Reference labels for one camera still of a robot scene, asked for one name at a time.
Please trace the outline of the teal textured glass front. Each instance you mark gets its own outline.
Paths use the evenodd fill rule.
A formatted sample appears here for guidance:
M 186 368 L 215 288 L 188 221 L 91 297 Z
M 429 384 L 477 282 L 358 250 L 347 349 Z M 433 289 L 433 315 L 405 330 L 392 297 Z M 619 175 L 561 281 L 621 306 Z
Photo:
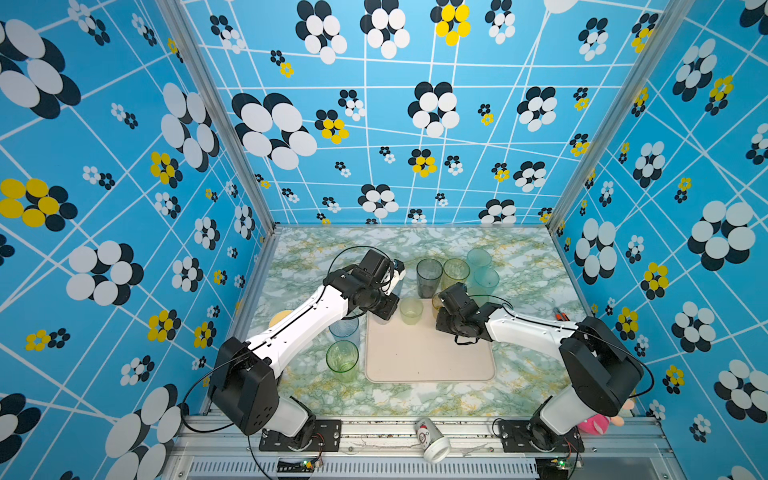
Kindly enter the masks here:
M 495 269 L 490 266 L 481 267 L 472 273 L 468 292 L 475 296 L 490 295 L 499 285 L 499 282 L 500 276 Z

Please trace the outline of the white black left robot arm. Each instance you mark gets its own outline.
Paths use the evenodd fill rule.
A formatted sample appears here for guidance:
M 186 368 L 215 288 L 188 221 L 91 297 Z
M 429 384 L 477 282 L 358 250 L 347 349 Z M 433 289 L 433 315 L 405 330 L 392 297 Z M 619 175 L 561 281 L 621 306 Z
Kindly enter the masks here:
M 358 309 L 389 320 L 405 265 L 378 249 L 325 276 L 321 286 L 283 320 L 247 340 L 222 344 L 207 396 L 243 434 L 263 429 L 292 440 L 298 448 L 314 435 L 315 415 L 299 401 L 278 393 L 278 378 L 291 360 L 331 325 Z

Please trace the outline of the light blue short glass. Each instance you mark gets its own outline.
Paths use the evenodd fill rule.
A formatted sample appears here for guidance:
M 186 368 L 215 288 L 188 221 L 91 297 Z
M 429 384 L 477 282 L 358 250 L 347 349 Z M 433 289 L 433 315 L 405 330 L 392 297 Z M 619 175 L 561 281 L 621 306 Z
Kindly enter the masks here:
M 360 321 L 358 318 L 341 319 L 329 326 L 335 342 L 348 341 L 360 347 Z

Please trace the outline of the light green textured glass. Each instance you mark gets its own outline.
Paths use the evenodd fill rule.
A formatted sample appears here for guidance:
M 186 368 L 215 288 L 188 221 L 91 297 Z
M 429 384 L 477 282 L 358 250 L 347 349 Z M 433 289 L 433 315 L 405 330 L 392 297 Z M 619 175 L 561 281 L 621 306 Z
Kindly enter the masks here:
M 416 325 L 422 319 L 424 303 L 417 297 L 403 298 L 399 302 L 399 312 L 406 325 Z

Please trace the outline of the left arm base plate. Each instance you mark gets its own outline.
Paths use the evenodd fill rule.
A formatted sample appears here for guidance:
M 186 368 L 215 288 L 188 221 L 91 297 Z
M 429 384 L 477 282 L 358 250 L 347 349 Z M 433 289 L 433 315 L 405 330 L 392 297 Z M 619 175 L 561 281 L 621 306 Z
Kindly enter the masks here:
M 264 429 L 258 449 L 262 452 L 337 452 L 341 430 L 340 420 L 311 417 L 294 436 Z

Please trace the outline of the orange grey utility knife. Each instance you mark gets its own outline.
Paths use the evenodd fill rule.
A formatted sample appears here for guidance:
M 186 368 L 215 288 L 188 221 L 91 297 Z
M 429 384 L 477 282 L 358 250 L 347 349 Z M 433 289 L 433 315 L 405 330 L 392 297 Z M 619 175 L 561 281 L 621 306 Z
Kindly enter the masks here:
M 570 321 L 570 317 L 564 311 L 560 310 L 559 308 L 554 308 L 553 312 L 554 312 L 556 320 L 561 321 L 561 322 L 569 322 Z

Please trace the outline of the yellow round sponge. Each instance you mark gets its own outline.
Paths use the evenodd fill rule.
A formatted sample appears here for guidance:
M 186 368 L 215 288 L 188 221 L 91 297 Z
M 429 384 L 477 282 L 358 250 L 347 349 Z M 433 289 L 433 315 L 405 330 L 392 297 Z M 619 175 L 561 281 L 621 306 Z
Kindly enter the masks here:
M 288 317 L 292 313 L 292 310 L 283 310 L 278 313 L 276 313 L 269 322 L 269 327 L 272 328 L 276 325 L 278 325 L 281 321 L 283 321 L 286 317 Z

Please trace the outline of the green clear glass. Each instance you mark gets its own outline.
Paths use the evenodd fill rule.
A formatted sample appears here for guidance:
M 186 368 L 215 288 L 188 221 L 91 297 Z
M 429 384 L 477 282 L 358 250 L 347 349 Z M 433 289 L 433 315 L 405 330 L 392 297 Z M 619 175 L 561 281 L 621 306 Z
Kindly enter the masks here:
M 325 359 L 336 380 L 350 383 L 357 379 L 359 350 L 353 342 L 341 340 L 333 343 L 328 348 Z

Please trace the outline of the tall olive yellow glass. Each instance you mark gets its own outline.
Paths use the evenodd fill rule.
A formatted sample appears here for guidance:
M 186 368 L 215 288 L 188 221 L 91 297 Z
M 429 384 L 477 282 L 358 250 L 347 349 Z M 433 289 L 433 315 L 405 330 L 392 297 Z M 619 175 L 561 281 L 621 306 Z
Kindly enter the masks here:
M 441 289 L 445 290 L 456 283 L 465 283 L 471 273 L 468 263 L 461 258 L 450 258 L 443 264 Z

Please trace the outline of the tall grey glass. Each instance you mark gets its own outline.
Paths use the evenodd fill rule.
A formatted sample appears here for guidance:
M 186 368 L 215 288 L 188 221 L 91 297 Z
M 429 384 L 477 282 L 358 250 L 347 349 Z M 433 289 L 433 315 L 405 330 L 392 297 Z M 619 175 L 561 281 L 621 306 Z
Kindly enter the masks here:
M 443 276 L 443 264 L 435 258 L 424 258 L 416 266 L 417 293 L 422 299 L 431 299 L 438 290 Z

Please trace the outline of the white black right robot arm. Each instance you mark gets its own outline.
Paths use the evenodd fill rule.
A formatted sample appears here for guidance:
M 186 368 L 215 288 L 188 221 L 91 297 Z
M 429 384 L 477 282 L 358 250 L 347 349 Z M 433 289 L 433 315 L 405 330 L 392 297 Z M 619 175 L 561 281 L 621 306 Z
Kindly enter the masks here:
M 560 361 L 569 384 L 546 399 L 528 422 L 531 441 L 541 450 L 596 415 L 615 417 L 632 406 L 644 376 L 632 355 L 603 321 L 548 321 L 519 314 L 503 300 L 478 305 L 462 283 L 438 294 L 436 329 L 458 345 L 479 341 L 524 347 Z

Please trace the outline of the green circuit board left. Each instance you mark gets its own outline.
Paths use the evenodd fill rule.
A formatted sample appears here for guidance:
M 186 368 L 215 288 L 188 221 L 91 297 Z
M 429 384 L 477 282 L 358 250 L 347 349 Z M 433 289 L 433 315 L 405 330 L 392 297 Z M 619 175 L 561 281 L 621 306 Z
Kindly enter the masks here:
M 276 472 L 279 474 L 313 473 L 315 469 L 316 462 L 314 460 L 300 460 L 296 462 L 279 460 L 277 463 Z

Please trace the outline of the pink plush doll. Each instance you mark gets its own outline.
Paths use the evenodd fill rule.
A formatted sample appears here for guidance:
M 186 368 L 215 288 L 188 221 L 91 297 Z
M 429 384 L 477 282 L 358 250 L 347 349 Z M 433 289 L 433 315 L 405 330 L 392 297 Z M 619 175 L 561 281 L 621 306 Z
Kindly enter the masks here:
M 608 432 L 610 426 L 621 427 L 624 424 L 625 419 L 622 416 L 607 417 L 605 415 L 597 414 L 581 422 L 578 425 L 578 428 L 581 433 L 601 436 Z

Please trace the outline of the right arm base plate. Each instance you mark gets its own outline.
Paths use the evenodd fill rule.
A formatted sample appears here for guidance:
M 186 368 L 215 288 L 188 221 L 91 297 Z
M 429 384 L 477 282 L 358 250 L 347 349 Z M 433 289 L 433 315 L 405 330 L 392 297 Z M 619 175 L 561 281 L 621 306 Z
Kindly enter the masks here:
M 526 420 L 496 418 L 492 423 L 491 430 L 500 439 L 505 453 L 566 455 L 585 451 L 577 427 L 571 428 L 564 436 L 555 435 L 550 440 L 545 439 L 543 446 L 538 446 L 535 443 Z

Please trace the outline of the pink rectangular tray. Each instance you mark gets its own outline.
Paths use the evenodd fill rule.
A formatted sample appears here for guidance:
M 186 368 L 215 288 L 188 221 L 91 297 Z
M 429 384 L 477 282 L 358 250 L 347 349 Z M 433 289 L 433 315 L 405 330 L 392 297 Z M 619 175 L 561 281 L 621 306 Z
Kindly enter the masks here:
M 367 318 L 365 375 L 373 383 L 487 382 L 496 375 L 487 342 L 460 346 L 436 329 L 430 310 L 409 325 L 399 313 Z

